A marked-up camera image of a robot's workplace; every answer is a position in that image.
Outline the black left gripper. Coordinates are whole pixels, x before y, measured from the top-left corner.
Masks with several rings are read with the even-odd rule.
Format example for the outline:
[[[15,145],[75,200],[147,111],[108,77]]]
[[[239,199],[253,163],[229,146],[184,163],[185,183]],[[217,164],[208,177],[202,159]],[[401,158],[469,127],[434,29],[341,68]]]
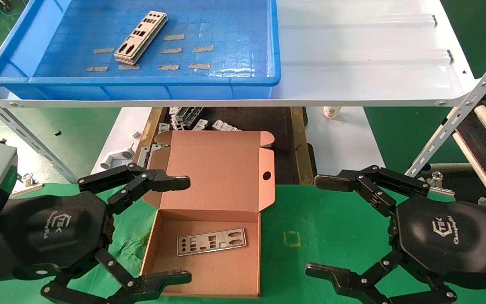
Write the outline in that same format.
[[[188,284],[189,271],[163,271],[134,278],[106,250],[119,215],[148,192],[188,189],[187,176],[136,163],[121,165],[78,181],[82,193],[11,199],[0,214],[0,281],[56,276],[40,291],[56,304],[135,304],[160,298],[170,285]],[[95,194],[120,188],[106,203]],[[120,284],[108,298],[68,287],[100,264]]]

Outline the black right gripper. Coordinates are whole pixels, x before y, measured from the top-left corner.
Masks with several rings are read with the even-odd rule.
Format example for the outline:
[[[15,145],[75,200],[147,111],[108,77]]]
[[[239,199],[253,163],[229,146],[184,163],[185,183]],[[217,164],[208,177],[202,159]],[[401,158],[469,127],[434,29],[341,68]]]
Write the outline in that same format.
[[[486,206],[431,200],[424,197],[428,183],[377,165],[361,171],[343,169],[336,176],[317,175],[314,185],[356,192],[384,217],[395,214],[395,250],[363,274],[326,264],[305,266],[306,275],[330,281],[339,296],[363,304],[452,304],[457,294],[444,282],[486,289]],[[384,189],[410,199],[397,206]],[[400,264],[430,290],[390,298],[382,294],[376,285]]]

